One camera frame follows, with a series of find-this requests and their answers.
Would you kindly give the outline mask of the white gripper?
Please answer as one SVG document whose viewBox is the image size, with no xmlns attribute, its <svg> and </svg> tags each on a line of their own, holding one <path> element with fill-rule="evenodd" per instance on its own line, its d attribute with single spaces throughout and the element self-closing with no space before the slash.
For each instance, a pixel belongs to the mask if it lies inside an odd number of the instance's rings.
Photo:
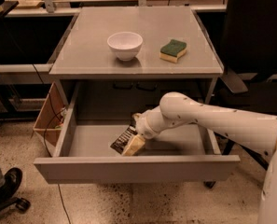
<svg viewBox="0 0 277 224">
<path fill-rule="evenodd" d="M 135 155 L 145 145 L 146 139 L 152 139 L 168 128 L 168 122 L 159 108 L 147 110 L 144 113 L 134 113 L 132 118 L 135 120 L 135 129 L 139 134 L 132 135 L 123 142 L 123 156 Z"/>
</svg>

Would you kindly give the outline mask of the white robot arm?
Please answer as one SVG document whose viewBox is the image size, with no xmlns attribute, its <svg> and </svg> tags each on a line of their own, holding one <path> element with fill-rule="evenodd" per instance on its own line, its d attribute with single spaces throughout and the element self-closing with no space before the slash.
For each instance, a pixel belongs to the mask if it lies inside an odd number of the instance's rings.
<svg viewBox="0 0 277 224">
<path fill-rule="evenodd" d="M 136 114 L 136 134 L 127 140 L 125 156 L 135 154 L 162 131 L 196 123 L 229 140 L 271 154 L 258 213 L 258 224 L 277 224 L 277 117 L 238 109 L 198 103 L 179 92 L 162 96 L 159 106 Z"/>
</svg>

